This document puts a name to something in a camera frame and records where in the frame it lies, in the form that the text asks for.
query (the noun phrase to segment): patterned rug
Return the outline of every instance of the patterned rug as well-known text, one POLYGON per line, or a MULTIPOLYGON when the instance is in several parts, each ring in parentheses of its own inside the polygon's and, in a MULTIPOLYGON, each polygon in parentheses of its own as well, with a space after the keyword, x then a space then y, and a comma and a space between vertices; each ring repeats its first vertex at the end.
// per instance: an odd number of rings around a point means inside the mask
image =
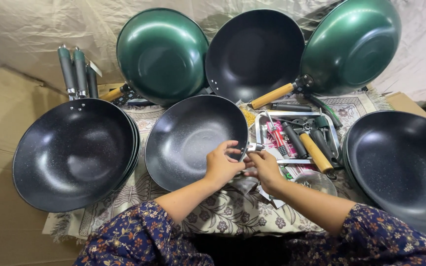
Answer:
MULTIPOLYGON (((342 136, 358 118, 376 110, 391 109, 385 98, 377 94, 374 89, 366 93, 356 92, 340 97, 320 97, 320 99, 334 110, 343 124, 343 127, 337 131, 340 143, 342 136)), ((296 99, 295 96, 280 102, 308 104, 306 101, 296 99)), ((144 154, 147 136, 165 110, 159 106, 124 107, 123 109, 139 126, 142 139, 141 154, 144 154)), ((250 130, 249 136, 252 141, 255 141, 254 127, 250 130)), ((347 184, 344 174, 343 170, 337 171, 338 179, 334 181, 338 196, 362 202, 362 199, 347 184)), ((105 221, 132 205, 155 199, 167 192, 151 179, 142 156, 135 172, 121 189, 85 209, 50 214, 46 228, 51 229, 51 235, 55 241, 61 241, 69 236, 86 239, 89 233, 105 221)), ((276 209, 256 189, 243 195, 229 185, 201 202, 179 226, 181 230, 192 233, 245 236, 259 233, 281 234, 321 230, 288 205, 276 209)))

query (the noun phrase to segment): screwdriver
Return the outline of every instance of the screwdriver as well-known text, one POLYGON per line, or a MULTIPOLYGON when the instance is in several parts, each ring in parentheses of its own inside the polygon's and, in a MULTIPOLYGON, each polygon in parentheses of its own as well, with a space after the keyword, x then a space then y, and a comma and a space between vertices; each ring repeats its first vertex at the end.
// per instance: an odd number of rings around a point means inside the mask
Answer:
POLYGON ((284 138, 280 134, 279 129, 274 125, 274 121, 272 121, 269 112, 266 111, 266 113, 269 117, 269 120, 271 121, 271 135, 274 137, 275 142, 277 142, 277 149, 279 150, 280 154, 284 156, 284 159, 286 156, 290 158, 292 154, 290 154, 290 151, 286 146, 287 144, 285 143, 284 138))

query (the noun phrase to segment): blue floral fabric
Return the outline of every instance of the blue floral fabric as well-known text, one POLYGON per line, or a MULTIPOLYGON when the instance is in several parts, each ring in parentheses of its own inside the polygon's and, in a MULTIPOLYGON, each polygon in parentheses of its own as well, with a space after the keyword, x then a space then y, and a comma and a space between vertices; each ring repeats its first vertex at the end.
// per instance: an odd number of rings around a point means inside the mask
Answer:
MULTIPOLYGON (((363 204, 350 211, 338 237, 300 234, 288 241, 293 265, 426 266, 426 235, 363 204)), ((93 232, 76 266, 214 265, 179 233, 156 202, 133 206, 93 232)))

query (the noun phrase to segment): floral sleeve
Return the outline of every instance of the floral sleeve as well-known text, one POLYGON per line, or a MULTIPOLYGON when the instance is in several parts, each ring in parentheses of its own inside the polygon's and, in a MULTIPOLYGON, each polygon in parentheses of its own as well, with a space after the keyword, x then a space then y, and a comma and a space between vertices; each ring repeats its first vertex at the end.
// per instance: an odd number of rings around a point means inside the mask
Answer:
POLYGON ((172 236, 173 221, 156 202, 133 206, 91 233, 74 265, 136 266, 159 262, 184 266, 211 262, 181 236, 172 236))
POLYGON ((350 262, 369 265, 426 265, 426 235, 386 212, 356 204, 343 224, 342 248, 350 262))

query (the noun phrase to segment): white fabric backdrop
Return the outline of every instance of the white fabric backdrop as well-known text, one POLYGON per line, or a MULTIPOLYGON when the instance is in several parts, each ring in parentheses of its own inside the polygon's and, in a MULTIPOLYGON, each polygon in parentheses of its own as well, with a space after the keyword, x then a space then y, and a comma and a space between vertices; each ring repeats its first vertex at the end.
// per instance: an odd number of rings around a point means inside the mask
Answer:
MULTIPOLYGON (((292 16, 309 35, 322 10, 336 0, 0 0, 0 66, 8 65, 64 90, 56 50, 79 46, 99 68, 98 83, 122 82, 115 43, 132 15, 152 7, 179 10, 211 39, 231 17, 257 9, 292 16)), ((392 0, 403 22, 399 51, 373 83, 380 92, 402 91, 426 101, 426 1, 392 0)))

